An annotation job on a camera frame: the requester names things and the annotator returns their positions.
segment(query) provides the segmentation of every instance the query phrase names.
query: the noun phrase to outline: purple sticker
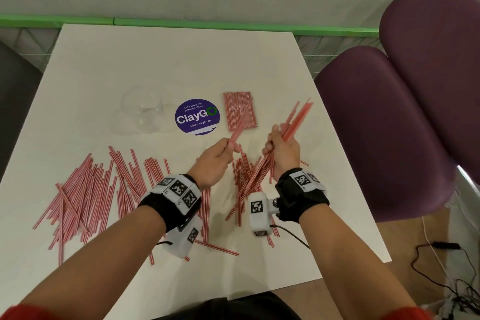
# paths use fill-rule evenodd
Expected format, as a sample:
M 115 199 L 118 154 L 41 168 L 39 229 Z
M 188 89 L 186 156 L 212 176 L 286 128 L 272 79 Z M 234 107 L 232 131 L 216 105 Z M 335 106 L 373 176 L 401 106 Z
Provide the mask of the purple sticker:
M 185 133 L 202 136 L 217 128 L 220 123 L 220 112 L 211 102 L 194 98 L 178 107 L 175 121 L 178 128 Z

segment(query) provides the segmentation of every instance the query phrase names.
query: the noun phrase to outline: person's left hand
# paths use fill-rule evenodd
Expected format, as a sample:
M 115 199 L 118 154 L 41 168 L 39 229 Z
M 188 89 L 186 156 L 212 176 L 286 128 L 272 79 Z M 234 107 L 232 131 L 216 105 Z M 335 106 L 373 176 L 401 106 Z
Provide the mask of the person's left hand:
M 232 162 L 233 152 L 240 152 L 236 143 L 234 150 L 227 147 L 228 142 L 228 138 L 222 138 L 212 147 L 206 149 L 187 172 L 197 182 L 201 191 L 217 184 L 225 174 L 229 163 Z

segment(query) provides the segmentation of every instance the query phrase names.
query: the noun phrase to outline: black wristband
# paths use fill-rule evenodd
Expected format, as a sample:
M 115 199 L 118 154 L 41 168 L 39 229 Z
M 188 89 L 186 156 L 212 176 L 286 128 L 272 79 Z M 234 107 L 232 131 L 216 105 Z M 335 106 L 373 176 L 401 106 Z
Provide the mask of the black wristband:
M 319 205 L 330 205 L 325 193 L 319 189 L 310 189 L 305 192 L 304 185 L 321 184 L 315 176 L 310 173 L 296 175 L 296 179 L 291 178 L 291 174 L 303 171 L 301 168 L 293 168 L 285 172 L 275 185 L 280 197 L 277 201 L 280 213 L 277 217 L 284 222 L 299 222 L 301 215 L 309 208 Z
M 183 174 L 196 185 L 195 180 L 188 174 Z M 183 215 L 178 209 L 177 205 L 166 198 L 163 194 L 155 192 L 147 193 L 141 200 L 139 207 L 147 205 L 153 208 L 163 219 L 166 225 L 167 233 L 176 227 L 184 225 L 190 218 L 192 218 L 200 210 L 202 204 L 202 198 L 198 198 L 196 202 L 189 208 L 188 212 Z

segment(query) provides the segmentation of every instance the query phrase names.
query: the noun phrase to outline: person's left arm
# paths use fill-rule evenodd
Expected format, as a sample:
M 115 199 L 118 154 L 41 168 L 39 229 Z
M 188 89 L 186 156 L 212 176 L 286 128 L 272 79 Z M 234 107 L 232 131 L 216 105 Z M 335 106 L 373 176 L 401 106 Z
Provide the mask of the person's left arm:
M 221 139 L 208 148 L 187 172 L 200 190 L 224 176 L 233 158 L 228 141 Z M 60 319 L 103 319 L 166 230 L 157 211 L 140 206 L 75 253 L 21 304 L 43 308 Z

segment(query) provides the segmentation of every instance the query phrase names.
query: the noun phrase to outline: green trim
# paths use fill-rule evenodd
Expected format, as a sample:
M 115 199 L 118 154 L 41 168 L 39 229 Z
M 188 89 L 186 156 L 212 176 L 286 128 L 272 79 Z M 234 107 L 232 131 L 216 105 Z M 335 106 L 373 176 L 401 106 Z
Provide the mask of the green trim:
M 194 22 L 189 20 L 95 18 L 76 16 L 41 16 L 0 14 L 0 27 L 61 28 L 64 24 L 107 26 L 193 28 L 208 30 L 290 32 L 297 36 L 336 36 L 378 38 L 377 28 L 344 28 L 329 26 L 290 26 L 278 24 Z
M 116 26 L 193 28 L 208 30 L 291 32 L 301 36 L 337 36 L 378 38 L 377 28 L 343 28 L 329 26 L 288 26 L 278 24 L 250 24 L 228 22 L 193 22 L 189 20 L 115 18 Z
M 0 14 L 0 27 L 14 28 L 62 28 L 64 24 L 101 24 L 113 26 L 114 18 L 80 16 L 43 16 Z

